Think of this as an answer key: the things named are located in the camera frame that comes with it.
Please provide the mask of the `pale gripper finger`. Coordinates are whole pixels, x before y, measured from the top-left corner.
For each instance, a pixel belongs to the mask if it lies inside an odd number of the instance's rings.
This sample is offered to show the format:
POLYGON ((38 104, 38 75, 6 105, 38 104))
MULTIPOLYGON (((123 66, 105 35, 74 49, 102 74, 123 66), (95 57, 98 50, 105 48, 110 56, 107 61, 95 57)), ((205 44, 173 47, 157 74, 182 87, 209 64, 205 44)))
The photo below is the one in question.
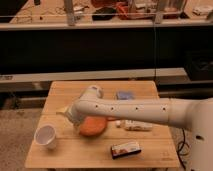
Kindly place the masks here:
POLYGON ((67 112, 67 110, 68 110, 68 107, 66 106, 66 107, 62 107, 62 108, 60 108, 60 109, 58 109, 57 111, 56 111, 56 114, 57 115, 65 115, 65 113, 67 112))

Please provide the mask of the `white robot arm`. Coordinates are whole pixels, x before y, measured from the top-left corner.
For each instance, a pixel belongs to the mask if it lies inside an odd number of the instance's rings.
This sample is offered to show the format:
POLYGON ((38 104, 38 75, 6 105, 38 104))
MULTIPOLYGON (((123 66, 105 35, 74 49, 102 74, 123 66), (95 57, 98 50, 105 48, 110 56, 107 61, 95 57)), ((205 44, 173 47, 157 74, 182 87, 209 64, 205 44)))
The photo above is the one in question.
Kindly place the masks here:
POLYGON ((109 100, 103 98, 100 86, 91 85, 59 114, 76 126, 87 116, 99 116, 168 125, 191 131, 191 151, 186 171, 213 169, 213 98, 109 100))

